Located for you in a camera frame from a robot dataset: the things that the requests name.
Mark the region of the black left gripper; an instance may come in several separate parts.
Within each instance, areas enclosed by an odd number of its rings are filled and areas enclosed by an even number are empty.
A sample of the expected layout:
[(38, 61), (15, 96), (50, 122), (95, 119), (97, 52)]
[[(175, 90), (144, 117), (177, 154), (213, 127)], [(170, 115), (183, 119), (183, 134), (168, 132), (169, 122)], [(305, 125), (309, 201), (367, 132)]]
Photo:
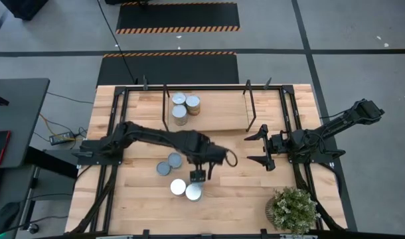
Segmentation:
[[(208, 163), (208, 180), (211, 180), (213, 164), (221, 165), (226, 157), (227, 149), (215, 143), (204, 143), (196, 149), (189, 151), (188, 163), (200, 167)], [(190, 182), (205, 182), (206, 171), (194, 170), (190, 172)]]

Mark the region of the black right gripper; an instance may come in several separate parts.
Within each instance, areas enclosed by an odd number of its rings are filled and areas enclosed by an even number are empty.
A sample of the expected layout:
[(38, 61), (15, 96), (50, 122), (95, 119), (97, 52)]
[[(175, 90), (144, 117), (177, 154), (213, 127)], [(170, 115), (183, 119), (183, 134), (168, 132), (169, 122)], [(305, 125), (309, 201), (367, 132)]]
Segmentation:
[(287, 131), (280, 131), (279, 134), (268, 137), (268, 127), (266, 124), (262, 124), (256, 134), (246, 137), (245, 140), (263, 139), (264, 152), (267, 156), (247, 156), (247, 158), (264, 166), (266, 171), (273, 171), (275, 169), (275, 162), (270, 155), (290, 152), (288, 138), (284, 139), (284, 135), (288, 136), (289, 133)]

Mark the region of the blue cherries label can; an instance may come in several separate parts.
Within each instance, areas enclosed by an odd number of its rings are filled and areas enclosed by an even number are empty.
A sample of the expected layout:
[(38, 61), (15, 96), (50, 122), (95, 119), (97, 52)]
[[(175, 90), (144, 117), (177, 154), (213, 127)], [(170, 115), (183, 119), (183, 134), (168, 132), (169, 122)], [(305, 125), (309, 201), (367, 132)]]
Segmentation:
[(199, 183), (189, 184), (186, 187), (185, 195), (192, 202), (199, 201), (201, 199), (202, 195), (203, 195), (202, 185), (199, 184)]

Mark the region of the orange apple label can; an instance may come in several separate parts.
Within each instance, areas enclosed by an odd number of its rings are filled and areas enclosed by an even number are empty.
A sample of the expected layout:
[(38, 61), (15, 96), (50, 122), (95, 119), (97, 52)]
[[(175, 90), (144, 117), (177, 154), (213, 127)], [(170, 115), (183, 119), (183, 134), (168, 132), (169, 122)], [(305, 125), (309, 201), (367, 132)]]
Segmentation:
[(186, 188), (187, 184), (182, 179), (174, 179), (170, 184), (171, 192), (177, 197), (184, 196)]

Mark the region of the tin can grey lid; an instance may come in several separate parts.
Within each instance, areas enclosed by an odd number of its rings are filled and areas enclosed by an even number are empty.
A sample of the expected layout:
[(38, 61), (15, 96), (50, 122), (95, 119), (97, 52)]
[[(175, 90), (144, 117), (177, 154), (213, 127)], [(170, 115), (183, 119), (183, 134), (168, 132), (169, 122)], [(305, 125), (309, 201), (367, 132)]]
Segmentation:
[(179, 169), (183, 163), (182, 157), (179, 153), (170, 153), (167, 162), (172, 169)]

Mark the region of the teal tuna can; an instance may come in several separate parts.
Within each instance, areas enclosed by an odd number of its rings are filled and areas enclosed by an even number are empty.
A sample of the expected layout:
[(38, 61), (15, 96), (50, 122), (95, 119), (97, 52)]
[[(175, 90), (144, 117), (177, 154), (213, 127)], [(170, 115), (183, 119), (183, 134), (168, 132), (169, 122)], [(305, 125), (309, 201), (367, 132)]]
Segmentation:
[(167, 176), (171, 172), (171, 166), (166, 161), (157, 164), (156, 171), (161, 176)]

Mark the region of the tin can silver lid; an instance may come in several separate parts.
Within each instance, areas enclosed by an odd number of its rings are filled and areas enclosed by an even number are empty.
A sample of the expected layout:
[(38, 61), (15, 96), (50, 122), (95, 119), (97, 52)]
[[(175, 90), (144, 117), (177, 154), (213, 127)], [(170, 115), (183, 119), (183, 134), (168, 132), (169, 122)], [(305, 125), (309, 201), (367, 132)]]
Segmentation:
[(172, 109), (172, 116), (176, 125), (187, 123), (187, 108), (184, 105), (175, 105)]

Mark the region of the tin can tan label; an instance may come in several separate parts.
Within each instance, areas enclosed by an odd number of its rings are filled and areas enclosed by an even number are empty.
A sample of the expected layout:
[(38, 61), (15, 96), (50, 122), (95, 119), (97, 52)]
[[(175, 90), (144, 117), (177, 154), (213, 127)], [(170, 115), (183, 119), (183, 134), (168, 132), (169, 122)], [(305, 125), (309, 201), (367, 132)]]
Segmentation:
[(201, 111), (201, 100), (196, 95), (190, 95), (185, 100), (187, 111), (192, 116), (197, 116)]

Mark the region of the blue can green stripe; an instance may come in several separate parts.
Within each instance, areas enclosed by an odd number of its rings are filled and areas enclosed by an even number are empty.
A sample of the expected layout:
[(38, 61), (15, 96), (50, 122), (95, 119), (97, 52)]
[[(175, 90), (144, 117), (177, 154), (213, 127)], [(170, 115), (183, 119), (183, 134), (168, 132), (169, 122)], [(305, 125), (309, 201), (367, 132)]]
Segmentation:
[(175, 106), (186, 104), (187, 96), (182, 92), (176, 92), (171, 97), (171, 101)]

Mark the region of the wooden shelf board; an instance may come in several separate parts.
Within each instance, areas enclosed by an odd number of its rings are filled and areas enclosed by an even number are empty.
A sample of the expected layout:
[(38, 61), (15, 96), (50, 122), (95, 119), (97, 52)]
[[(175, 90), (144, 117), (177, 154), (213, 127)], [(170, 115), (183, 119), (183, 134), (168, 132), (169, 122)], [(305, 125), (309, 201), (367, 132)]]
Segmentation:
[(172, 111), (174, 104), (168, 98), (165, 104), (165, 123), (170, 131), (228, 131), (246, 130), (250, 125), (252, 110), (246, 107), (246, 97), (241, 91), (194, 90), (182, 91), (186, 96), (199, 97), (200, 113), (188, 115), (185, 125), (177, 125)]

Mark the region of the potted green white plant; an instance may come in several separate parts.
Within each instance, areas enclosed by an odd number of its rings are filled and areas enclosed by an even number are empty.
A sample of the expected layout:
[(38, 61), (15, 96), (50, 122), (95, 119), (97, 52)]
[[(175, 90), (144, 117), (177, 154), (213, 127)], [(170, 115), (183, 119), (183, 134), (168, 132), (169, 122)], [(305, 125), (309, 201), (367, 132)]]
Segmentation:
[(277, 230), (287, 230), (302, 235), (315, 225), (321, 215), (316, 211), (317, 203), (302, 189), (285, 187), (274, 190), (274, 195), (265, 205), (265, 215)]

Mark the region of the black power brick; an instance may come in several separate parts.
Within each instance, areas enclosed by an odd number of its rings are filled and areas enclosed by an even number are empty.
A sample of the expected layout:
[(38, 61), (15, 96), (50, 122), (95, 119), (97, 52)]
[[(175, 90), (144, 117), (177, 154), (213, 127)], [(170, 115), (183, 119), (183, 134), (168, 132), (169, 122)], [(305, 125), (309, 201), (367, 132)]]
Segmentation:
[(49, 137), (49, 142), (51, 145), (59, 145), (59, 144), (75, 141), (75, 139), (76, 139), (75, 135), (71, 131), (69, 131), (69, 132), (65, 132), (65, 133), (51, 135)]

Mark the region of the black computer mouse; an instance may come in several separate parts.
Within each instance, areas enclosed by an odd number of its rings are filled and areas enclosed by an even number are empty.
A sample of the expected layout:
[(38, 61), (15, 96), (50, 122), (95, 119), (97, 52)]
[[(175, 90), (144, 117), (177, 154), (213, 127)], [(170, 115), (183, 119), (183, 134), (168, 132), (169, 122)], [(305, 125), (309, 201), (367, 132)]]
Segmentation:
[(17, 217), (20, 209), (19, 202), (9, 202), (0, 210), (0, 234), (6, 231), (14, 219)]

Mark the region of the black box on floor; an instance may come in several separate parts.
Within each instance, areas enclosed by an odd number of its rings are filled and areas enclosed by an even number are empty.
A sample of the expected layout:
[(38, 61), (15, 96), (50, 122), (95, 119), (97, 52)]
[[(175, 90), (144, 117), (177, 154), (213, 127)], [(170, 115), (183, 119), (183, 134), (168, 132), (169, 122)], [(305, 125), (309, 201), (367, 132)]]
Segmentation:
[(48, 0), (0, 0), (15, 18), (31, 21)]

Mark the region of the black table rig frame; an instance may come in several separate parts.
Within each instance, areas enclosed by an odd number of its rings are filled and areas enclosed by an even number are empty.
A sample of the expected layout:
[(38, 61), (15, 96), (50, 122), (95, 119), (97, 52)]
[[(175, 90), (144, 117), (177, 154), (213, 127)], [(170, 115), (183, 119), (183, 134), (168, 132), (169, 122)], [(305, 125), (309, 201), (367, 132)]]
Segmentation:
[[(304, 129), (315, 129), (321, 125), (315, 97), (310, 84), (292, 85), (295, 93), (299, 118)], [(125, 120), (133, 121), (144, 127), (164, 128), (162, 122), (163, 87), (155, 85), (148, 91), (132, 86), (129, 95)], [(252, 118), (252, 106), (249, 92), (243, 95), (245, 85), (170, 85), (173, 92), (195, 93), (201, 100), (214, 100), (216, 105), (233, 101), (231, 109), (244, 110), (243, 124), (248, 127)], [(107, 135), (115, 86), (98, 86), (88, 139), (99, 139)], [(275, 156), (276, 169), (267, 172), (263, 166), (246, 157), (260, 155), (262, 140), (244, 141), (248, 135), (255, 134), (260, 126), (268, 125), (269, 133), (276, 134), (285, 130), (279, 90), (264, 90), (263, 86), (252, 86), (256, 120), (249, 132), (245, 129), (231, 131), (204, 131), (213, 142), (230, 148), (238, 156), (238, 165), (229, 167), (215, 166), (212, 179), (204, 184), (202, 198), (191, 202), (186, 196), (174, 196), (169, 187), (171, 181), (185, 177), (189, 181), (189, 170), (194, 169), (188, 163), (168, 176), (156, 173), (155, 166), (172, 149), (163, 146), (136, 142), (126, 149), (123, 163), (118, 167), (109, 235), (131, 234), (141, 236), (143, 230), (149, 230), (149, 237), (161, 235), (190, 235), (201, 238), (199, 234), (243, 235), (262, 238), (261, 229), (266, 229), (269, 239), (278, 239), (280, 234), (265, 216), (265, 205), (274, 194), (274, 189), (294, 187), (295, 177), (291, 163), (286, 156)], [(76, 228), (94, 202), (101, 166), (88, 169), (78, 180), (66, 223), (66, 232)], [(336, 179), (326, 168), (311, 164), (315, 191), (321, 204), (340, 226), (347, 227), (343, 206), (339, 198)]]

